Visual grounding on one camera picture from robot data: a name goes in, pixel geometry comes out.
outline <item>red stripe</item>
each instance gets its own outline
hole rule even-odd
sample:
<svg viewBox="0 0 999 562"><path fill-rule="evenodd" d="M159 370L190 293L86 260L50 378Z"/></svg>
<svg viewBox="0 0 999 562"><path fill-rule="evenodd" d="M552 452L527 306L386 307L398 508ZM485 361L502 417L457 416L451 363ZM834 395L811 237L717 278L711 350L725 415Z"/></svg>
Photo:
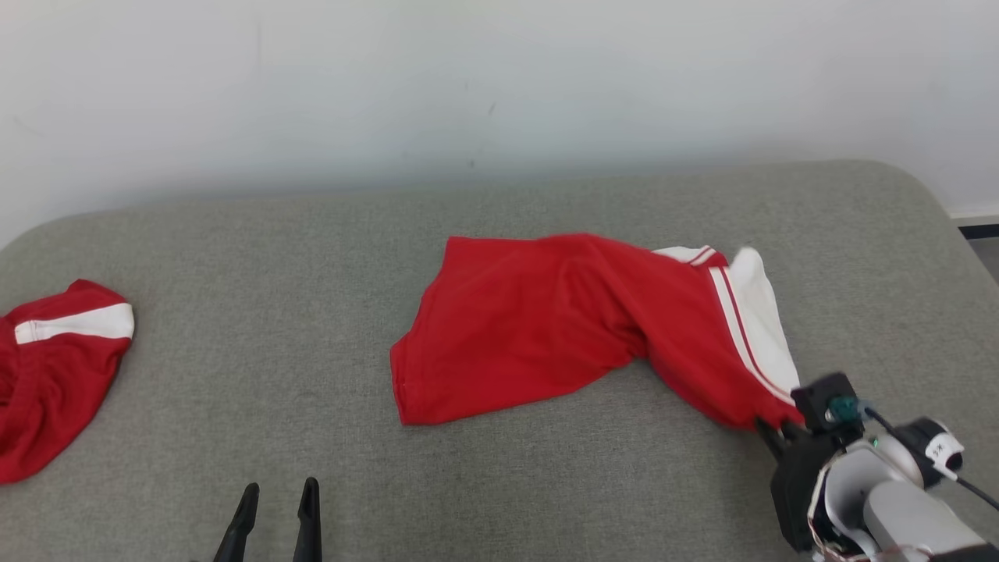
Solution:
<svg viewBox="0 0 999 562"><path fill-rule="evenodd" d="M693 259L688 260L687 263L691 263L692 264L693 262L697 261L697 259L699 259L700 256L703 256L704 254L706 254L706 253L708 253L710 251L711 251L711 247L710 246L704 246L704 249L701 250L699 254L697 254L696 256L694 256Z"/></svg>
<svg viewBox="0 0 999 562"><path fill-rule="evenodd" d="M718 271L721 272L721 277L725 280L725 288L728 289L728 298L731 299L732 301L732 310L735 311L735 320L737 320L739 323L739 332L742 334L742 343L745 344L746 352L749 353L749 361L752 362L752 366L756 369L756 372L759 373L759 376L763 377L763 380L766 381L767 383L766 386L770 387L771 394L779 394L781 396L790 398L791 396L783 389L773 384L773 381L768 379L766 377L766 374L763 373L763 370L760 369L759 365L756 364L756 358L753 357L752 354L752 347L749 347L749 339L746 338L746 330L742 326L742 315L739 314L739 305L735 302L735 293L732 292L732 285L731 283L728 282L728 272L726 272L725 268L723 267L719 267Z"/></svg>

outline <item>cable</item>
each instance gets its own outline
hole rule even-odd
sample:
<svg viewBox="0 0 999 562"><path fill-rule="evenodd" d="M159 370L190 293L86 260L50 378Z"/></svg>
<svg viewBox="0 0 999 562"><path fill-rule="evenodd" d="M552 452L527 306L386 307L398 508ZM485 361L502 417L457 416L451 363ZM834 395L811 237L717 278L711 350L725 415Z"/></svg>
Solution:
<svg viewBox="0 0 999 562"><path fill-rule="evenodd" d="M875 410L874 408L871 408L870 406L868 406L868 407L864 408L864 412L868 416L870 416L872 420L874 420L874 421L878 422L879 424L881 424L881 426L884 427L884 430L888 432L888 435L891 435L892 437L894 437L899 443L902 444L903 447L905 447L906 449L908 449L909 453L912 454L912 456L915 458L915 460L916 460L917 463L926 464L926 461L929 460L926 457L926 455L923 454L922 451L915 450L915 448L911 444L909 444L909 440L906 439L905 437L903 437L901 434L899 434L898 431L895 430L895 427L893 425L891 425L891 423L889 423L888 420L884 419L884 416L882 416L881 414L877 413L877 410ZM937 466L935 466L935 465L930 464L930 466L933 466L933 468L936 469L937 472L939 472L940 474L946 476L948 479L953 480L954 482L957 482L961 486L964 486L969 492L971 492L972 494L975 494L976 496L978 496L979 498L981 498L982 500L984 500L985 503L991 505L994 509L996 509L997 511L999 511L999 502L997 502L995 500L995 498L993 498L992 496L990 496L990 495L986 494L985 492L981 491L977 486L975 486L971 482L968 482L967 480L965 480L964 478L961 478L960 476L954 474L950 470L947 470L946 472L944 472L944 470L940 470L940 468L937 467Z"/></svg>
<svg viewBox="0 0 999 562"><path fill-rule="evenodd" d="M992 496L990 496L990 495L986 494L985 492L979 490L977 486L975 486L971 482L968 482L964 478L961 478L960 476L957 477L957 483L960 484L960 485L962 485L962 486L964 486L965 488L968 489L969 492L971 492L972 494L975 494L976 496L982 498L983 500L985 500L985 503L991 505L997 511L999 511L999 502L997 502Z"/></svg>

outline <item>red garment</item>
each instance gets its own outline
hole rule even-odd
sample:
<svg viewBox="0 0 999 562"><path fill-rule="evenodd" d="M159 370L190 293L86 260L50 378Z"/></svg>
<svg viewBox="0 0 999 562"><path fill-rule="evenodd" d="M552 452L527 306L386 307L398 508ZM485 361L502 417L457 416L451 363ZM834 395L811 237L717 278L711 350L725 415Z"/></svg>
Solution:
<svg viewBox="0 0 999 562"><path fill-rule="evenodd" d="M392 348L400 419L444 423L560 396L640 357L719 423L800 422L787 388L797 373L749 251L729 271L709 248L680 259L587 234L451 238L413 328ZM772 314L757 318L747 300ZM760 364L789 373L777 381Z"/></svg>
<svg viewBox="0 0 999 562"><path fill-rule="evenodd" d="M125 299L83 280L0 318L0 484L45 468L90 423L133 330Z"/></svg>

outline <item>gray table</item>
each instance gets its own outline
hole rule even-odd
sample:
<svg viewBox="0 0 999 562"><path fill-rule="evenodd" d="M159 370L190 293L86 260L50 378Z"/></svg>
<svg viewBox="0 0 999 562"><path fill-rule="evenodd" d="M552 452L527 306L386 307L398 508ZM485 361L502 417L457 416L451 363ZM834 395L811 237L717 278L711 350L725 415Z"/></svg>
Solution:
<svg viewBox="0 0 999 562"><path fill-rule="evenodd" d="M90 427L0 488L0 560L211 560L243 487L248 560L291 559L309 475L329 560L794 560L774 467L644 363L563 398L402 427L388 349L449 235L588 231L763 255L803 381L847 372L898 422L944 420L999 493L999 288L912 177L869 162L694 177L161 205L0 253L0 309L78 277L136 307ZM940 494L991 540L999 514Z"/></svg>

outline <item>white wall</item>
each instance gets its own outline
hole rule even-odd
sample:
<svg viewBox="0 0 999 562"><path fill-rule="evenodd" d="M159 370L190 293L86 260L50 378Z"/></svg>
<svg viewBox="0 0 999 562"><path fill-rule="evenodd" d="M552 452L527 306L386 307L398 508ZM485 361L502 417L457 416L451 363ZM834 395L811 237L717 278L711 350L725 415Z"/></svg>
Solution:
<svg viewBox="0 0 999 562"><path fill-rule="evenodd" d="M0 246L241 178L832 157L999 214L999 2L0 0Z"/></svg>

